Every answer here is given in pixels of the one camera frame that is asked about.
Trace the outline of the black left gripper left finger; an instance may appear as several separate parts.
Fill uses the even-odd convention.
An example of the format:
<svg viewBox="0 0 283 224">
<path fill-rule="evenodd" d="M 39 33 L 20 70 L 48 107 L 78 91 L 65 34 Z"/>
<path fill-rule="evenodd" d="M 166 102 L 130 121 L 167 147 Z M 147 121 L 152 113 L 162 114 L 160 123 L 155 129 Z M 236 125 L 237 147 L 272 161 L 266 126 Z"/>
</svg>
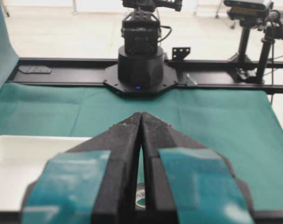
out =
<svg viewBox="0 0 283 224">
<path fill-rule="evenodd" d="M 25 193 L 23 224 L 118 224 L 135 209 L 141 113 L 49 159 Z"/>
</svg>

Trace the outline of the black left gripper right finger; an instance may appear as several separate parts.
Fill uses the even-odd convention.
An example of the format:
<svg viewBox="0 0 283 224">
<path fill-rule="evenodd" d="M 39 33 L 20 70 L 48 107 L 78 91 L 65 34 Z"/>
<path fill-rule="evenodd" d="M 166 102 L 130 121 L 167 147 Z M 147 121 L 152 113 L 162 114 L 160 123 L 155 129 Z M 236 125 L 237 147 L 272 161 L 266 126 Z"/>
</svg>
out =
<svg viewBox="0 0 283 224">
<path fill-rule="evenodd" d="M 228 158 L 143 112 L 146 196 L 158 224 L 252 224 L 253 202 Z"/>
</svg>

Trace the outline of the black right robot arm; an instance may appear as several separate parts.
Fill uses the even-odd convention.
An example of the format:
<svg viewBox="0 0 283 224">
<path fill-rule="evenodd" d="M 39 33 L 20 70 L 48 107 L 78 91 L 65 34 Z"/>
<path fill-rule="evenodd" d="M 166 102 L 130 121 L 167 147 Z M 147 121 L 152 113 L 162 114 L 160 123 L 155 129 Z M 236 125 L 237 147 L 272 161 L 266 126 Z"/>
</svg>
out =
<svg viewBox="0 0 283 224">
<path fill-rule="evenodd" d="M 151 95 L 176 86 L 176 70 L 165 63 L 158 45 L 162 41 L 161 24 L 154 15 L 158 7 L 180 11 L 180 0 L 124 0 L 132 8 L 122 20 L 124 45 L 118 50 L 117 64 L 105 69 L 104 84 L 132 95 Z"/>
</svg>

